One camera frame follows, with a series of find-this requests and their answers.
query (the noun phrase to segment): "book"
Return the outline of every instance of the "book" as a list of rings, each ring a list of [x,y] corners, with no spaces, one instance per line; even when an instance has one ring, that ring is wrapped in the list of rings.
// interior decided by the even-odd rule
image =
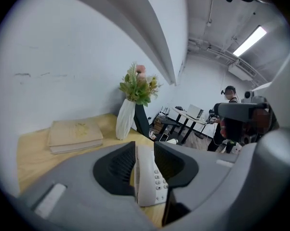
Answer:
[[[93,117],[54,121],[48,146],[53,154],[71,152],[102,145],[103,135]]]

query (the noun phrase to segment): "man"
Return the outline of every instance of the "man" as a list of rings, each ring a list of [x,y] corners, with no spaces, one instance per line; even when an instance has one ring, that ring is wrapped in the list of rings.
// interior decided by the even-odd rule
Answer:
[[[229,103],[238,103],[238,99],[236,98],[236,89],[233,86],[227,86],[224,91],[221,92],[221,94],[225,95],[225,98],[229,100]],[[216,132],[213,136],[212,141],[210,142],[207,151],[215,152],[219,145],[222,144],[222,142],[225,140],[225,138],[220,134],[221,127],[220,127],[220,119],[213,119],[211,121],[212,123],[218,123]],[[229,141],[226,145],[226,152],[230,153],[233,146],[236,143]]]

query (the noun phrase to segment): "pink flower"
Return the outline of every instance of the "pink flower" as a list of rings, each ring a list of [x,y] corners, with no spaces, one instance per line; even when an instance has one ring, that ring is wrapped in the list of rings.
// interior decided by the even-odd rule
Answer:
[[[140,73],[137,75],[138,79],[145,79],[146,78],[146,74],[145,73]]]
[[[135,68],[136,73],[138,74],[145,74],[146,68],[144,65],[137,65]]]

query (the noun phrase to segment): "chair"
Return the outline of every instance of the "chair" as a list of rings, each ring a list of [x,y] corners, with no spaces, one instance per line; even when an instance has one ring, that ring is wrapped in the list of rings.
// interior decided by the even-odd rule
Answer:
[[[149,122],[147,120],[147,116],[144,110],[144,106],[141,104],[135,105],[135,113],[134,113],[134,122],[136,125],[136,129],[139,133],[143,134],[145,137],[149,138]],[[177,125],[176,122],[165,120],[161,122],[163,124],[162,129],[160,130],[159,134],[155,134],[156,138],[155,141],[159,141],[161,136],[163,135],[164,130],[167,128],[168,125]],[[177,139],[178,135],[170,134],[168,140]]]

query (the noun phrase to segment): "wooden desk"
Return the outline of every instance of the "wooden desk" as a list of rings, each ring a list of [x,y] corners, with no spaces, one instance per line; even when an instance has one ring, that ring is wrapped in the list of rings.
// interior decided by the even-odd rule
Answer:
[[[44,173],[70,157],[130,141],[135,141],[137,145],[143,144],[153,148],[154,143],[151,140],[133,129],[130,130],[125,140],[118,140],[115,133],[116,119],[116,116],[112,114],[96,116],[95,121],[104,137],[103,145],[82,151],[51,154],[50,149],[47,147],[49,128],[22,135],[19,138],[17,147],[18,180],[21,192]],[[165,204],[160,204],[142,207],[141,209],[157,227],[161,227],[164,208]]]
[[[178,133],[178,136],[179,136],[179,135],[182,133],[182,131],[184,130],[184,128],[185,128],[185,126],[186,126],[188,120],[192,120],[192,121],[193,121],[192,125],[191,125],[190,128],[189,128],[189,131],[187,132],[187,134],[185,135],[185,137],[184,137],[183,140],[181,141],[181,144],[184,144],[184,143],[185,143],[185,141],[187,140],[188,136],[190,135],[190,133],[191,133],[191,131],[192,131],[192,129],[194,128],[194,126],[195,126],[196,123],[200,123],[200,124],[202,124],[202,125],[206,125],[205,122],[200,121],[200,120],[195,120],[194,118],[188,116],[188,115],[187,115],[187,111],[179,110],[179,109],[176,109],[176,108],[174,108],[174,107],[173,107],[173,110],[176,111],[176,112],[178,113],[178,116],[177,116],[177,119],[176,119],[176,123],[179,123],[179,119],[180,119],[181,116],[183,116],[183,117],[186,118],[186,120],[185,120],[185,122],[184,122],[182,128],[180,129],[180,131],[179,131],[179,133]],[[173,128],[172,128],[171,131],[170,131],[170,134],[172,134],[172,133],[174,132],[175,127],[176,127],[176,125],[173,126]]]

